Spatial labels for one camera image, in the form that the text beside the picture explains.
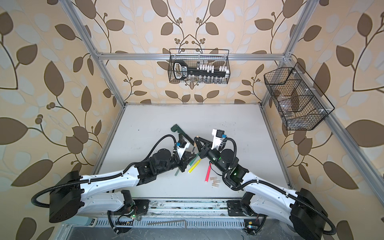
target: black mesh basket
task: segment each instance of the black mesh basket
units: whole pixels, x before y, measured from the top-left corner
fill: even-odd
[[[169,82],[228,84],[231,75],[228,54],[229,50],[224,49],[172,48],[169,50]]]
[[[319,86],[308,86],[299,73],[302,68],[278,68],[264,74],[265,86],[274,101],[287,130],[313,130],[329,113],[333,104]],[[315,96],[325,97],[331,107],[324,106]]]

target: wire basket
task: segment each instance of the wire basket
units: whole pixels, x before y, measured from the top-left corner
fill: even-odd
[[[264,74],[265,86],[271,95],[287,130],[313,130],[334,106],[313,81],[314,86],[308,86],[299,73],[303,68],[283,67]],[[330,105],[324,106],[315,96],[317,91],[324,96]]]
[[[168,77],[170,83],[228,84],[231,75],[229,50],[176,49],[169,50]]]

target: yellow marker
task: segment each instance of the yellow marker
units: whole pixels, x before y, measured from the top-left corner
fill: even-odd
[[[195,169],[195,167],[199,164],[200,160],[201,158],[188,170],[189,173],[191,173]]]

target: robotic arm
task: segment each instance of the robotic arm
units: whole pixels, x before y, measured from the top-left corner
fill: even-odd
[[[233,139],[228,138],[224,131],[214,129],[213,141],[195,137],[199,156],[208,158],[222,172],[223,182],[232,190],[244,190],[240,201],[241,211],[248,215],[265,214],[292,226],[304,239],[320,240],[322,234],[333,235],[336,228],[327,218],[327,212],[311,194],[301,189],[300,192],[274,185],[238,164],[237,146]],[[156,146],[171,137],[174,149],[152,152]],[[224,149],[227,141],[233,143],[233,150]],[[128,213],[134,201],[128,190],[109,193],[109,191],[134,187],[152,182],[157,175],[179,168],[184,172],[196,154],[186,151],[189,143],[179,135],[179,141],[173,135],[162,137],[153,146],[150,153],[141,162],[130,163],[124,170],[98,175],[79,176],[78,171],[68,173],[54,187],[45,189],[32,197],[31,202],[39,207],[50,209],[49,222],[62,222],[79,213],[108,211]],[[50,192],[50,204],[44,204],[37,198]],[[332,230],[324,231],[325,223]]]

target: wallpaper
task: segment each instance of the wallpaper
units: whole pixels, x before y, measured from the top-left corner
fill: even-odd
[[[273,61],[230,61],[228,84],[205,84],[170,83],[166,61],[111,60],[107,67],[123,98],[131,104],[258,103],[266,91],[264,73],[276,68]],[[110,97],[108,89],[104,96]]]
[[[304,0],[73,0],[99,52],[283,53]]]
[[[338,119],[384,174],[384,2],[319,5],[294,51]]]
[[[120,110],[56,3],[0,1],[2,239],[53,238],[58,225],[31,197],[73,169],[89,174]]]
[[[324,240],[382,239],[384,208],[326,123],[287,131],[273,103],[265,110],[295,189],[311,191],[337,228]]]

